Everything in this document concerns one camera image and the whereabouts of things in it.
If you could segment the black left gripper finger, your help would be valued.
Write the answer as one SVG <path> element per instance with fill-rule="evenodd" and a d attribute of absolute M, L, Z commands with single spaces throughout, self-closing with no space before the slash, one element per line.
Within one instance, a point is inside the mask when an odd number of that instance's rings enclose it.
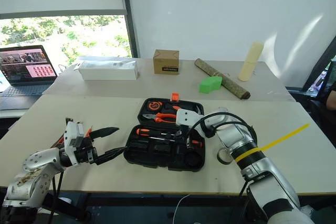
<path fill-rule="evenodd" d="M 105 127 L 105 128 L 101 128 L 95 131 L 91 131 L 89 133 L 89 136 L 91 138 L 99 138 L 99 137 L 106 137 L 108 135 L 113 134 L 114 132 L 118 131 L 119 128 L 118 127 Z"/>
<path fill-rule="evenodd" d="M 97 165 L 101 165 L 103 163 L 106 163 L 116 157 L 118 157 L 119 155 L 121 155 L 125 150 L 127 149 L 126 146 L 124 147 L 118 147 L 118 148 L 114 148 L 111 149 L 109 151 L 106 151 L 104 154 L 97 156 L 97 158 L 95 159 L 95 163 Z"/>

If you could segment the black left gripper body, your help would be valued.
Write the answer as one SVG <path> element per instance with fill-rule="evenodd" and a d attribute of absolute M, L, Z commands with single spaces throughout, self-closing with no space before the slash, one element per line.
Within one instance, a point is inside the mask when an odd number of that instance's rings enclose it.
<path fill-rule="evenodd" d="M 76 160 L 79 164 L 90 163 L 93 164 L 98 158 L 97 150 L 93 146 L 93 141 L 91 137 L 83 138 L 80 146 L 74 151 Z"/>

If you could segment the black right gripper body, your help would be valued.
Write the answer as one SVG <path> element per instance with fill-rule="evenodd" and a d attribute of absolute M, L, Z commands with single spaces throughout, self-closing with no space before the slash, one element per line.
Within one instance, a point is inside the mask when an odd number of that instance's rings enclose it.
<path fill-rule="evenodd" d="M 179 140 L 186 140 L 186 138 L 190 138 L 190 127 L 188 125 L 180 125 L 180 130 L 183 131 L 183 137 L 178 138 Z"/>

